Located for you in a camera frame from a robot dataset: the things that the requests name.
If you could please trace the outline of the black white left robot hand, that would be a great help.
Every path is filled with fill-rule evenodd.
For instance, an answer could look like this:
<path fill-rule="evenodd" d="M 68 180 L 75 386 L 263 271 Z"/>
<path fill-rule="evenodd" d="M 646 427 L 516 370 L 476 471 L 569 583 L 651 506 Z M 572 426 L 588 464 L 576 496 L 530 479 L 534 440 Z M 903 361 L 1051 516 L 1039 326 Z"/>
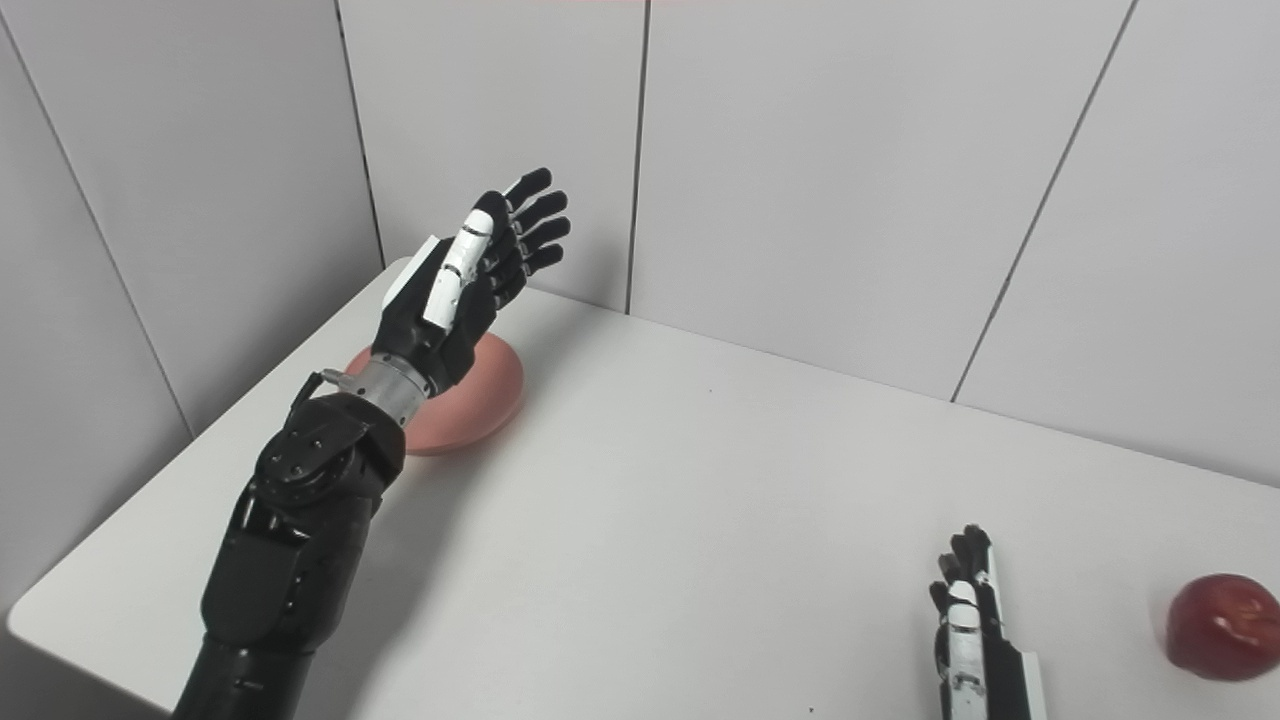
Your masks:
<path fill-rule="evenodd" d="M 568 197 L 552 184 L 531 170 L 486 191 L 454 234 L 429 237 L 387 291 L 372 355 L 407 364 L 430 397 L 457 386 L 498 311 L 564 256 Z"/>

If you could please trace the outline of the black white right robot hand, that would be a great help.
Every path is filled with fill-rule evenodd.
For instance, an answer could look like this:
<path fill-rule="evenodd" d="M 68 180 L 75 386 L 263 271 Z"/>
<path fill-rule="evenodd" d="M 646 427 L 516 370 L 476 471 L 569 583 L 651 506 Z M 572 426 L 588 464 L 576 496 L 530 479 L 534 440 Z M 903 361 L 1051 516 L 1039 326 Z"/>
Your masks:
<path fill-rule="evenodd" d="M 977 524 L 951 536 L 932 582 L 938 612 L 934 665 L 943 719 L 1047 719 L 1038 656 L 1005 628 L 995 546 Z"/>

